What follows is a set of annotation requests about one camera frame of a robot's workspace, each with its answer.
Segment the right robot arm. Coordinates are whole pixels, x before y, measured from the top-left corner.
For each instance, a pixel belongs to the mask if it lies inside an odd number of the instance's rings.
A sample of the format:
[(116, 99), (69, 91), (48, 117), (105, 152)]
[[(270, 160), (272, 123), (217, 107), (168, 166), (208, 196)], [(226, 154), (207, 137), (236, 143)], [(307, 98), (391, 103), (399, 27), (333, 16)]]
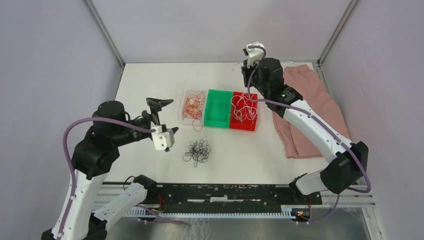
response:
[(289, 199), (302, 204), (315, 192), (344, 190), (369, 193), (371, 181), (366, 173), (368, 146), (352, 142), (325, 122), (294, 88), (284, 84), (283, 67), (278, 59), (244, 60), (241, 72), (244, 85), (254, 87), (263, 102), (279, 117), (301, 131), (320, 151), (327, 166), (313, 173), (305, 173), (292, 181)]

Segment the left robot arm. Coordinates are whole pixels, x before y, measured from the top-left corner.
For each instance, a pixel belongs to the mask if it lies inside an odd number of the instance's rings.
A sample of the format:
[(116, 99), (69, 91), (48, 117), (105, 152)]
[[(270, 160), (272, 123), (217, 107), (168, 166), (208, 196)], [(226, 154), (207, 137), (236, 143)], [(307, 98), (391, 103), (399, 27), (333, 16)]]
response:
[(66, 128), (62, 146), (70, 169), (68, 195), (55, 226), (42, 233), (43, 240), (104, 240), (130, 209), (156, 200), (157, 183), (139, 175), (123, 193), (93, 210), (103, 182), (120, 157), (120, 147), (145, 139), (151, 140), (157, 151), (168, 152), (174, 145), (178, 128), (168, 128), (159, 119), (159, 112), (172, 102), (148, 97), (149, 110), (131, 119), (121, 102), (105, 101), (92, 117)]

